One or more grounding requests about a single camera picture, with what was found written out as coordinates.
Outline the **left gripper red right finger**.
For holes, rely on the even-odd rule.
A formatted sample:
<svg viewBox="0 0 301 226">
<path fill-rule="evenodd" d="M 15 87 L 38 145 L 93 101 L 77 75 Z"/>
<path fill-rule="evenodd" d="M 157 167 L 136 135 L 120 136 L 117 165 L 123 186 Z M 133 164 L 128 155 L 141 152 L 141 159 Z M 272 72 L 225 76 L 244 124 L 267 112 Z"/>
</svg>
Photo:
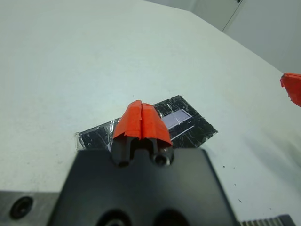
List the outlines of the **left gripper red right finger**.
<svg viewBox="0 0 301 226">
<path fill-rule="evenodd" d="M 147 143 L 152 154 L 173 147 L 169 130 L 154 106 L 142 103 L 142 140 Z"/>
</svg>

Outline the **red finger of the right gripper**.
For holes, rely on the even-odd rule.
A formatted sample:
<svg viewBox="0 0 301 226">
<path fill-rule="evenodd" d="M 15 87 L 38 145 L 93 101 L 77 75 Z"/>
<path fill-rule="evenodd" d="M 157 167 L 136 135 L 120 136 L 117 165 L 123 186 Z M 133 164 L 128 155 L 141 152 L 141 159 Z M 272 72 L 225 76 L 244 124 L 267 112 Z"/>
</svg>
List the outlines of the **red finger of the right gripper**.
<svg viewBox="0 0 301 226">
<path fill-rule="evenodd" d="M 280 79 L 281 87 L 284 87 L 292 102 L 301 105 L 301 75 L 296 73 L 284 73 Z"/>
</svg>

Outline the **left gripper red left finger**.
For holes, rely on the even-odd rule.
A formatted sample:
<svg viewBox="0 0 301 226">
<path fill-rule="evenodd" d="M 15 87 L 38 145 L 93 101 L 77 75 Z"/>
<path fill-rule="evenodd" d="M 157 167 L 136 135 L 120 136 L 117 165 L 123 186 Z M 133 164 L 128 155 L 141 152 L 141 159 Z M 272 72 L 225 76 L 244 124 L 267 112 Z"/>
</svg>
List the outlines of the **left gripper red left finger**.
<svg viewBox="0 0 301 226">
<path fill-rule="evenodd" d="M 130 103 L 113 133 L 111 158 L 118 167 L 130 164 L 133 152 L 141 139 L 142 102 Z"/>
</svg>

